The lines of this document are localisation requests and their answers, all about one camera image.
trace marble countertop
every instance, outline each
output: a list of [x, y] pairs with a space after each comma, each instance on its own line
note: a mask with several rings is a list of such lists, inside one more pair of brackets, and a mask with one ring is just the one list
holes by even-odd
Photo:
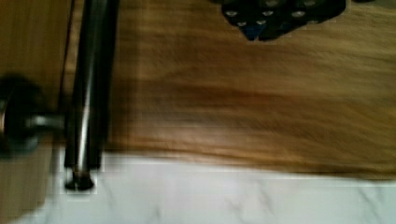
[[[63, 153], [58, 164], [63, 164]], [[46, 203], [13, 224], [391, 224], [396, 181], [370, 182], [105, 154], [90, 194], [52, 172]]]

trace wood grain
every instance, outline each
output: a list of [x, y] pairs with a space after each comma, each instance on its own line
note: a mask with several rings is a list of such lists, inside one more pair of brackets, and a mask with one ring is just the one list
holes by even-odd
[[[64, 91], [71, 93], [77, 4]], [[203, 0], [121, 1], [109, 151], [396, 177], [396, 9], [247, 42]]]
[[[43, 87], [49, 105], [59, 97], [70, 1], [0, 2], [0, 76], [18, 74]], [[51, 138], [27, 158], [0, 161], [0, 223], [44, 202]]]

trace wooden door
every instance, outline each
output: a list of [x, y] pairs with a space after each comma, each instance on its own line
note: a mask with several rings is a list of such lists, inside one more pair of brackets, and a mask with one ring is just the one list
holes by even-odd
[[[57, 105], [64, 65], [71, 1], [0, 1], [0, 76], [19, 74], [43, 87]], [[0, 161], [0, 223], [36, 209], [44, 202], [50, 168], [51, 139], [32, 155]]]

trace black metal rod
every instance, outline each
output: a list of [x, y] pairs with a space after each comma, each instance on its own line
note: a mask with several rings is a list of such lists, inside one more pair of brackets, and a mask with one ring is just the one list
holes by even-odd
[[91, 188], [90, 170], [101, 165], [118, 10], [119, 0], [85, 0], [73, 101], [66, 124], [64, 166], [73, 169], [73, 180], [66, 184], [69, 189]]

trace wooden board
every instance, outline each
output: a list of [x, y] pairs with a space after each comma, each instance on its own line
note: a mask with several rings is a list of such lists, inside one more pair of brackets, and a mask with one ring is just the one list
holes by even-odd
[[209, 1], [123, 0], [107, 150], [392, 179], [395, 27], [395, 8], [348, 4], [335, 20], [247, 42]]
[[[0, 76], [19, 74], [43, 87], [57, 105], [64, 65], [70, 1], [0, 2]], [[0, 223], [44, 202], [50, 168], [51, 139], [27, 158], [0, 161]]]

